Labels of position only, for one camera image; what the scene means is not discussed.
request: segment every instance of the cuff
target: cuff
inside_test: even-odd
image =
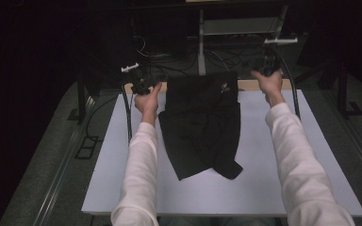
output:
[[[141,122],[140,126],[138,127],[138,132],[146,133],[151,136],[156,136],[155,127],[148,122]]]
[[[291,113],[291,111],[290,111],[287,103],[280,103],[278,105],[275,105],[270,109],[269,113],[267,113],[266,123],[267,123],[267,125],[272,127],[272,124],[274,123],[274,121],[277,118],[279,118],[280,116],[282,116],[284,114],[290,114],[290,113]]]

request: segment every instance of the person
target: person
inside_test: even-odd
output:
[[[277,71],[269,77],[257,71],[251,71],[251,74],[258,80],[271,107],[265,122],[271,131],[288,225],[354,225],[351,215],[337,204],[329,178],[318,162],[299,118],[286,104],[281,92],[281,73]],[[160,88],[161,84],[158,84],[149,95],[135,98],[142,118],[138,132],[130,142],[122,196],[111,213],[113,225],[159,225],[156,220],[155,121]],[[209,225],[208,220],[200,220]]]

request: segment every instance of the wooden plank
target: wooden plank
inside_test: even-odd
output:
[[[125,84],[125,86],[124,86],[125,92],[132,93],[131,87],[132,87],[131,83]],[[238,87],[239,87],[239,90],[245,90],[245,91],[246,90],[260,90],[257,80],[238,80]],[[282,89],[292,89],[292,85],[290,84],[289,79],[283,79]],[[166,92],[166,91],[167,91],[167,83],[163,82],[160,92]]]

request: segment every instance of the white long-sleeve shirt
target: white long-sleeve shirt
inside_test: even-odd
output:
[[[288,105],[272,107],[266,123],[271,129],[288,224],[354,225],[351,215],[336,203],[328,176]],[[156,151],[155,127],[142,122],[130,143],[122,196],[111,214],[113,225],[158,225]]]

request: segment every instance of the white surface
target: white surface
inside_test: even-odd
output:
[[[293,109],[290,90],[284,95]],[[303,94],[298,90],[304,129],[327,171],[337,201],[353,216],[362,216],[362,207],[334,158]],[[165,93],[160,93],[159,110],[164,110]],[[269,105],[261,91],[241,91],[241,131],[236,161],[243,167],[235,180],[208,169],[178,181],[164,149],[158,121],[157,214],[166,215],[245,215],[281,217],[286,211],[275,166],[270,130],[264,121]],[[132,106],[133,133],[140,122],[139,111]],[[127,157],[127,127],[123,98],[118,98],[105,141],[90,180],[82,211],[108,215],[120,198]]]

